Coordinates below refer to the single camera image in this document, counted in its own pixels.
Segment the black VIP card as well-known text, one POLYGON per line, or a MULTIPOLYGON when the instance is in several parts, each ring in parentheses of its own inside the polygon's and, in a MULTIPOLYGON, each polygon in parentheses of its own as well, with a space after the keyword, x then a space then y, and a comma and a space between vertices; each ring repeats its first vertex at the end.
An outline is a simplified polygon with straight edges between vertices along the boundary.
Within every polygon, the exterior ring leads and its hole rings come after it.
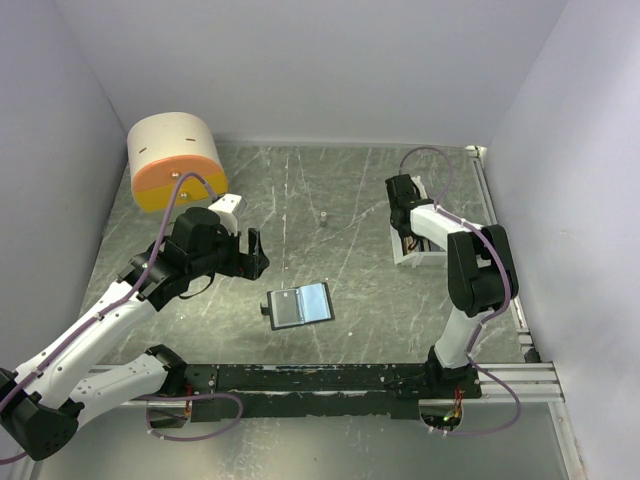
POLYGON ((272 291, 268 294, 270 321, 273 330, 302 325, 302 317, 296 289, 272 291))

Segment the black leather card holder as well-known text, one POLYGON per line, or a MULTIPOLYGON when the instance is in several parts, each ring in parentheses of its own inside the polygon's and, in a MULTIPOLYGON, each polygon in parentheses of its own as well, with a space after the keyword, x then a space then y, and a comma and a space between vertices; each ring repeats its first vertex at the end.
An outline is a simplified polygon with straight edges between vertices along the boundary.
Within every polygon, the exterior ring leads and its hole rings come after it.
MULTIPOLYGON (((298 327, 333 321, 335 319, 333 303, 327 282, 308 284, 287 289, 296 289, 298 292, 298 303, 302 317, 302 325, 298 327)), ((271 330, 277 331, 273 330, 271 327, 270 305, 268 301, 268 294, 270 292, 272 291, 268 291, 266 294, 266 303, 260 305, 260 313, 262 316, 269 319, 271 330)))

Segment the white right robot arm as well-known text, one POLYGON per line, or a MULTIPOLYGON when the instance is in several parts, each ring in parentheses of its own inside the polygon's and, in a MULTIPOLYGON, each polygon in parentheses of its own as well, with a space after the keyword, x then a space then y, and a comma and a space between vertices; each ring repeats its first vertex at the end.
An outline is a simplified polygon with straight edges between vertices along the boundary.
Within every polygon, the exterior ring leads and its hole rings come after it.
POLYGON ((460 388, 476 398, 471 356, 486 323, 504 312, 519 292, 509 239, 499 224, 479 225, 446 211, 399 174, 385 180, 393 261, 417 268, 446 266, 452 311, 425 363, 396 372, 388 387, 400 397, 445 399, 460 388))

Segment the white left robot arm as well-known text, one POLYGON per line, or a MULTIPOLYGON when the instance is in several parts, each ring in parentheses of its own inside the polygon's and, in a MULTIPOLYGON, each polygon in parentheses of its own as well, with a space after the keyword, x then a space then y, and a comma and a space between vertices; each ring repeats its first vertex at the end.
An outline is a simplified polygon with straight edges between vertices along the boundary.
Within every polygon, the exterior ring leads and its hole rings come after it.
POLYGON ((146 251, 134 256, 103 296, 43 351, 1 372, 1 426, 33 460, 63 448, 93 418, 147 395, 173 399, 186 390, 186 362, 157 345, 111 372, 87 372, 139 322, 175 298, 186 299, 192 281, 216 275, 254 281, 269 265, 258 229, 240 234, 211 209, 191 207, 171 229, 162 227, 146 251))

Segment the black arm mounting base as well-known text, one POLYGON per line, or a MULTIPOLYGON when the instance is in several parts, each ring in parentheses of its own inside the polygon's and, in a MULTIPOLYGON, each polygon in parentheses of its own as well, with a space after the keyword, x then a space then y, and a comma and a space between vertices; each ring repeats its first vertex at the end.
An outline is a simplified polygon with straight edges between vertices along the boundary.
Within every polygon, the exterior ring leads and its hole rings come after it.
POLYGON ((418 420, 422 401, 453 403, 481 397, 478 373, 448 374, 426 363, 395 364, 192 364, 171 393, 156 402, 195 395, 231 394, 245 418, 386 416, 418 420))

